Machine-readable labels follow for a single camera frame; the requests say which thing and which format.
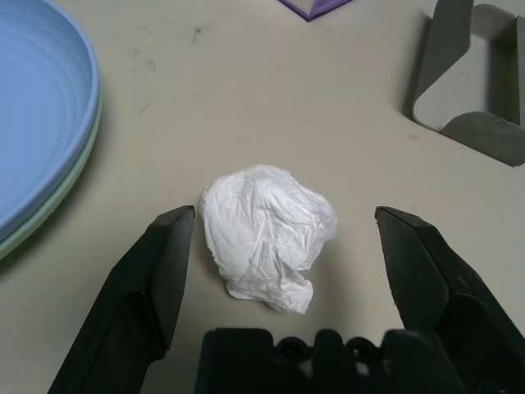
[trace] gray metal holder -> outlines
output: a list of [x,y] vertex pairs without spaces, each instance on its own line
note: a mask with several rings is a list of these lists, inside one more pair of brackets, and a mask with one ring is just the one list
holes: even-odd
[[[507,51],[510,68],[508,94],[500,110],[468,112],[452,118],[441,130],[418,113],[424,94],[471,49],[476,35],[498,50]],[[439,0],[418,77],[413,118],[422,126],[491,156],[510,166],[525,163],[525,19],[490,5],[474,7],[473,0]]]

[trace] metal bracket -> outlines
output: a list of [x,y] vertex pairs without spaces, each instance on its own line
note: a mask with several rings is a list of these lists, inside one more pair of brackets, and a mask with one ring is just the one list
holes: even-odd
[[[520,100],[525,94],[525,19],[473,3],[437,3],[413,118],[503,163],[520,166],[525,163],[525,103]],[[473,44],[485,52],[467,62]],[[442,94],[448,94],[447,101]]]

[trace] crumpled tissue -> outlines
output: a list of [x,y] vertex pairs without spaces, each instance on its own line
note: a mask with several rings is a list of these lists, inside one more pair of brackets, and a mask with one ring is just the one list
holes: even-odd
[[209,186],[201,216],[206,243],[232,296],[306,313],[313,287],[299,271],[312,267],[337,231],[336,213],[323,196],[287,171],[256,166]]

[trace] purple tray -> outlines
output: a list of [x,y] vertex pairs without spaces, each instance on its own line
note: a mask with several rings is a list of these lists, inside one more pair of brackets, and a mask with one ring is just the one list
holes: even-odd
[[300,3],[297,0],[280,0],[282,3],[284,3],[286,6],[297,12],[299,15],[301,15],[304,19],[307,21],[312,20],[313,18],[316,18],[322,14],[326,14],[327,12],[333,10],[334,8],[337,8],[338,6],[341,6],[345,4],[346,2],[350,2],[351,0],[314,0],[312,6],[310,7],[310,10],[304,10],[299,8],[297,5]]

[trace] plate rim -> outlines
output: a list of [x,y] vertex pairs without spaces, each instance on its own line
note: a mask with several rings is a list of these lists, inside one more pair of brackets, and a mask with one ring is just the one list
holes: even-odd
[[38,207],[42,205],[42,203],[45,202],[50,195],[53,194],[53,191],[56,189],[56,187],[58,187],[69,174],[75,165],[76,160],[80,156],[82,148],[84,147],[89,133],[92,130],[99,96],[100,75],[98,71],[97,59],[94,54],[94,49],[85,32],[69,15],[67,15],[65,11],[51,2],[51,0],[32,1],[41,2],[45,6],[50,7],[59,16],[63,17],[80,36],[89,56],[89,62],[91,66],[91,88],[89,100],[87,102],[86,109],[81,118],[80,124],[74,129],[76,135],[64,149],[65,154],[53,162],[52,166],[50,166],[51,171],[42,176],[42,178],[36,182],[34,189],[21,198],[21,203],[17,205],[11,212],[7,212],[2,222],[0,222],[0,242],[6,240],[22,223],[28,220],[28,218],[34,214],[34,211],[38,209]]

